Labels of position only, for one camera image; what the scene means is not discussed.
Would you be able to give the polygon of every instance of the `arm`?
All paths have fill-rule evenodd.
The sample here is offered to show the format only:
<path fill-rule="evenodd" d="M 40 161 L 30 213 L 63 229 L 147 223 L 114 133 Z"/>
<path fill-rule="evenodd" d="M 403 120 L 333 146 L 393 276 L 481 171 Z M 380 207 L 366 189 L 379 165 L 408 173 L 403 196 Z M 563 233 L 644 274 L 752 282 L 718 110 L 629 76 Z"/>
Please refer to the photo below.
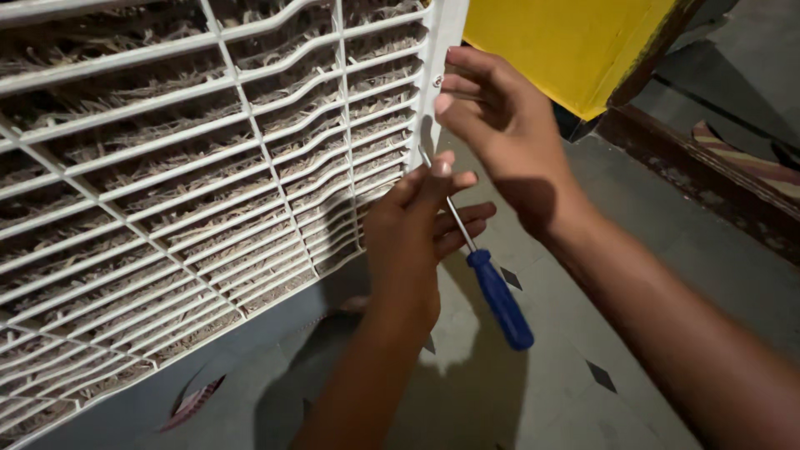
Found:
<path fill-rule="evenodd" d="M 453 161 L 444 152 L 430 171 L 412 171 L 366 217 L 370 304 L 292 448 L 380 448 L 439 316 L 436 265 L 466 243 L 451 216 L 437 215 L 447 195 L 478 181 L 471 172 L 451 176 Z M 476 236 L 496 209 L 460 212 Z"/>
<path fill-rule="evenodd" d="M 446 76 L 437 120 L 470 145 L 523 226 L 704 437 L 722 448 L 800 448 L 797 368 L 602 217 L 570 173 L 549 100 L 513 67 L 459 47 L 447 62 L 466 73 Z"/>

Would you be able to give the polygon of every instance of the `yellow panel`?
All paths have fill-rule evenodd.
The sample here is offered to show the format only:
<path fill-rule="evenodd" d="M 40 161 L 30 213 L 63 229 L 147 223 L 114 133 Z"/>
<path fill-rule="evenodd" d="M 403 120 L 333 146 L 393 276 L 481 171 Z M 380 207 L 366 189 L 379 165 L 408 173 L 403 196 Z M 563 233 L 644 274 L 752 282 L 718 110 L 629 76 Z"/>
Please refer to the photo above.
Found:
<path fill-rule="evenodd" d="M 606 110 L 674 0 L 471 0 L 464 39 L 589 120 Z"/>

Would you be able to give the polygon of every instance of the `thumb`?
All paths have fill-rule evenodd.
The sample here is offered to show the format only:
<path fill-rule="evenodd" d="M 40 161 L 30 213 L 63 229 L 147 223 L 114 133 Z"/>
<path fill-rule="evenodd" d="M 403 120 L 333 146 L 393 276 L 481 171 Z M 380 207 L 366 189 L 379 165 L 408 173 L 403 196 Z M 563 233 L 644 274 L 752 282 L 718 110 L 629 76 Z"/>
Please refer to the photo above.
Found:
<path fill-rule="evenodd" d="M 484 151 L 497 131 L 481 118 L 481 107 L 474 100 L 440 94 L 434 100 L 436 122 L 452 131 L 474 151 Z"/>
<path fill-rule="evenodd" d="M 408 208 L 409 214 L 433 227 L 436 214 L 452 188 L 453 168 L 442 158 L 434 159 L 428 176 L 419 188 L 417 198 Z"/>

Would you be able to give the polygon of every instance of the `white plastic panel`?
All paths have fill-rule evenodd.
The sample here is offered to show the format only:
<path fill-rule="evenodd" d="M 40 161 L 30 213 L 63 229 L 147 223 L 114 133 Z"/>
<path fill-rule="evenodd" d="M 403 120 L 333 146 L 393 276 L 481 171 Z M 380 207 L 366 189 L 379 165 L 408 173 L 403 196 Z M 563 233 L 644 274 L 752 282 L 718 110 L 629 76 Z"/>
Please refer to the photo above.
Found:
<path fill-rule="evenodd" d="M 465 17 L 457 0 L 0 4 L 0 440 L 361 254 L 369 206 L 419 164 Z"/>

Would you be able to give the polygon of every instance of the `fingernail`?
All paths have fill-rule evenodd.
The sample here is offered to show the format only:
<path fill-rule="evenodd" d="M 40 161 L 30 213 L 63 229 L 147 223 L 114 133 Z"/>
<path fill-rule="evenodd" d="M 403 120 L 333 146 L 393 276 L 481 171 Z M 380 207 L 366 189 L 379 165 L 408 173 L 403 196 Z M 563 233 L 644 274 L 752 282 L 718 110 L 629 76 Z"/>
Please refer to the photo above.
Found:
<path fill-rule="evenodd" d="M 450 164 L 447 161 L 443 159 L 437 159 L 430 167 L 430 173 L 434 177 L 446 178 L 453 174 L 453 168 L 450 167 Z"/>
<path fill-rule="evenodd" d="M 453 104 L 455 97 L 450 94 L 439 94 L 434 100 L 434 110 L 436 114 L 442 115 Z"/>

